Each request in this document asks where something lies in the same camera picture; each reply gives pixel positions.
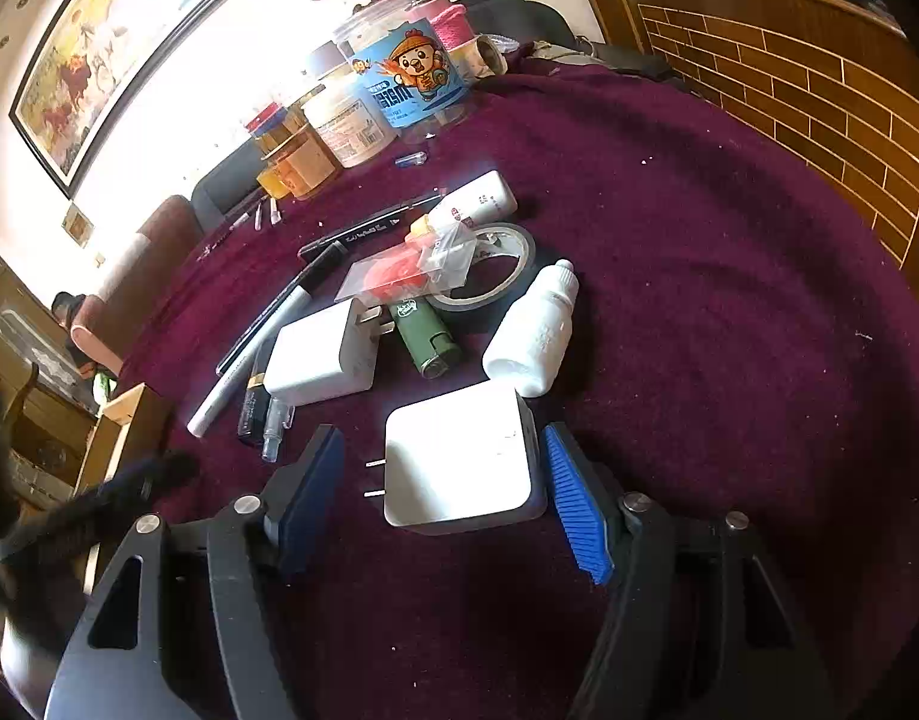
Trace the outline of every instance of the cardboard box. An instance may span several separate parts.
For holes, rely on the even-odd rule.
[[[144,384],[123,392],[99,410],[79,471],[75,494],[112,479],[116,471],[160,450],[169,405]],[[91,593],[118,544],[96,544],[89,551],[83,590]]]

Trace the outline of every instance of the metal screw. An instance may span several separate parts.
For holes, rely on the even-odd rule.
[[[730,512],[726,514],[726,524],[731,531],[744,531],[749,528],[749,517],[742,512]]]
[[[243,495],[232,507],[237,514],[252,514],[256,509],[262,506],[262,501],[256,495]]]
[[[645,493],[626,493],[624,498],[622,498],[622,504],[626,509],[629,509],[630,512],[636,512],[636,514],[643,514],[643,512],[648,511],[649,507],[652,506],[652,500]]]
[[[160,519],[155,514],[145,514],[136,520],[136,530],[139,533],[152,533],[160,526]]]

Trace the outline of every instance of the wooden cabinet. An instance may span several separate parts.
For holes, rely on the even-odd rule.
[[[69,485],[86,455],[96,403],[64,348],[65,331],[0,258],[0,391],[11,402],[40,368],[41,386],[26,399],[13,450]]]

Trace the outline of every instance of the metal prong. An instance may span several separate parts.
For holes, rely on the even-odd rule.
[[[355,321],[356,324],[365,324],[366,322],[371,322],[373,319],[379,319],[382,314],[382,306],[374,306],[373,308],[362,312],[360,318]]]

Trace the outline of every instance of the small spray bottle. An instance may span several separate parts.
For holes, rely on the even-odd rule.
[[[283,442],[283,431],[292,427],[295,407],[285,401],[273,398],[266,412],[266,426],[262,431],[262,461],[275,463],[279,459],[279,447]]]

